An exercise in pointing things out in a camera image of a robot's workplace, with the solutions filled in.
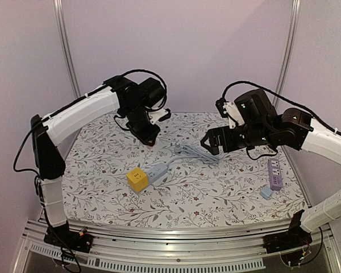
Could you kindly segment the blue power strip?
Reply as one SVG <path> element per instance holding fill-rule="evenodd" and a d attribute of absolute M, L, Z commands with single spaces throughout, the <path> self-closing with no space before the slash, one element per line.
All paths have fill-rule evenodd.
<path fill-rule="evenodd" d="M 148 178 L 148 183 L 153 184 L 155 181 L 165 175 L 167 171 L 168 166 L 164 163 L 158 163 L 157 165 L 153 166 L 150 170 L 145 172 Z"/>

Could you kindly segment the yellow cube socket adapter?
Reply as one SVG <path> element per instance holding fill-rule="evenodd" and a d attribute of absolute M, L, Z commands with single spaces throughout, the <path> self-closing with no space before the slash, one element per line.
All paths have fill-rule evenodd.
<path fill-rule="evenodd" d="M 130 188 L 136 193 L 141 192 L 149 186 L 147 174 L 139 167 L 136 167 L 135 169 L 130 171 L 126 175 L 126 178 Z"/>

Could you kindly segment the purple power strip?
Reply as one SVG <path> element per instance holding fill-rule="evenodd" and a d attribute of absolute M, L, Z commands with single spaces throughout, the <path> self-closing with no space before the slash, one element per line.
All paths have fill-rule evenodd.
<path fill-rule="evenodd" d="M 278 160 L 268 160 L 268 174 L 270 189 L 273 191 L 280 191 L 283 188 L 283 182 L 281 168 Z"/>

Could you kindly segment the light blue plug adapter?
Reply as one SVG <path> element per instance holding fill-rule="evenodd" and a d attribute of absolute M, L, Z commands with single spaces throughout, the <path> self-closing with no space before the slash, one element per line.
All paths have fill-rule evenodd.
<path fill-rule="evenodd" d="M 267 200 L 267 199 L 269 199 L 269 198 L 271 197 L 272 193 L 273 193 L 273 190 L 270 189 L 269 186 L 265 185 L 265 186 L 263 186 L 263 187 L 261 188 L 259 194 L 260 194 L 261 197 L 263 197 L 264 199 Z"/>

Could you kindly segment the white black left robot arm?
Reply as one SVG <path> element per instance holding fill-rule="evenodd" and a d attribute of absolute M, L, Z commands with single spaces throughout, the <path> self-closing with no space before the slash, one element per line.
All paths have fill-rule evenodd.
<path fill-rule="evenodd" d="M 85 229 L 71 231 L 69 228 L 62 193 L 67 155 L 61 154 L 59 146 L 67 139 L 75 143 L 84 126 L 103 115 L 115 113 L 116 119 L 127 120 L 123 131 L 152 147 L 160 132 L 158 123 L 171 116 L 171 111 L 165 108 L 167 94 L 167 85 L 161 76 L 146 69 L 132 69 L 105 80 L 59 110 L 31 118 L 24 140 L 32 142 L 35 167 L 18 168 L 18 152 L 13 170 L 35 174 L 36 194 L 47 224 L 46 243 L 61 247 L 79 242 L 89 245 L 93 238 Z"/>

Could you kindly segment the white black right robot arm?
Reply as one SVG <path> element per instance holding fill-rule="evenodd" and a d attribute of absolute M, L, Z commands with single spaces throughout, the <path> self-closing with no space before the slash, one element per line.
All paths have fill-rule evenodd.
<path fill-rule="evenodd" d="M 294 84 L 276 93 L 279 100 L 290 104 L 282 114 L 269 100 L 271 90 L 258 84 L 233 101 L 227 100 L 226 91 L 210 89 L 208 94 L 216 98 L 221 117 L 228 119 L 228 125 L 210 129 L 202 138 L 201 146 L 208 152 L 250 152 L 267 146 L 276 155 L 278 147 L 286 146 L 302 152 L 298 168 L 308 172 L 316 187 L 335 189 L 319 204 L 297 212 L 288 231 L 277 234 L 277 240 L 294 248 L 311 232 L 329 224 L 341 243 L 341 131 L 329 125 L 341 118 L 341 91 Z"/>

